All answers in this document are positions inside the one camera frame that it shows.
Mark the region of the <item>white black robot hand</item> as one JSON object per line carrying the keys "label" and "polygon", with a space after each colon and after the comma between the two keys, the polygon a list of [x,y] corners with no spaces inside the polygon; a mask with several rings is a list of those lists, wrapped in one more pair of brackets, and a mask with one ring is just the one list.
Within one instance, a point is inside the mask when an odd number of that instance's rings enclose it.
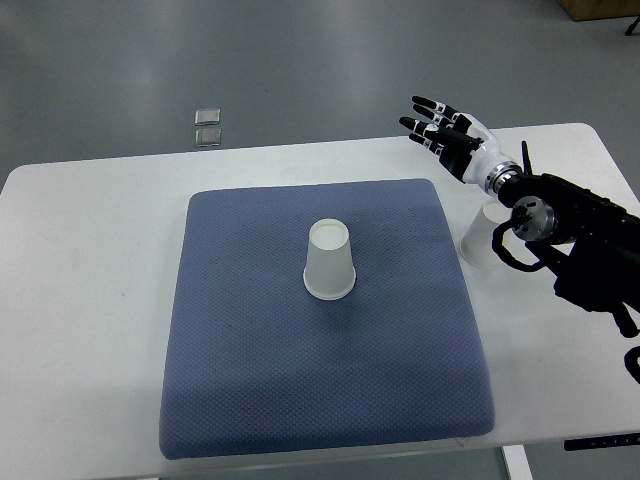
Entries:
{"label": "white black robot hand", "polygon": [[399,123],[409,130],[411,141],[435,155],[458,181],[496,196],[506,180],[523,172],[502,152],[497,137],[473,115],[421,96],[414,96],[412,102],[421,117],[404,116]]}

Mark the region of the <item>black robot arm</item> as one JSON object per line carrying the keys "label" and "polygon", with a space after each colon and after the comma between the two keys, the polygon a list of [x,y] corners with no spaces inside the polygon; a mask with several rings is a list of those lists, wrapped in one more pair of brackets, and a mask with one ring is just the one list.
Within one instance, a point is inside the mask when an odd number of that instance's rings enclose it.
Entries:
{"label": "black robot arm", "polygon": [[561,177],[535,175],[521,147],[524,169],[498,192],[511,215],[494,229],[493,251],[522,272],[548,269],[556,296],[609,312],[624,337],[638,336],[628,310],[639,309],[639,218]]}

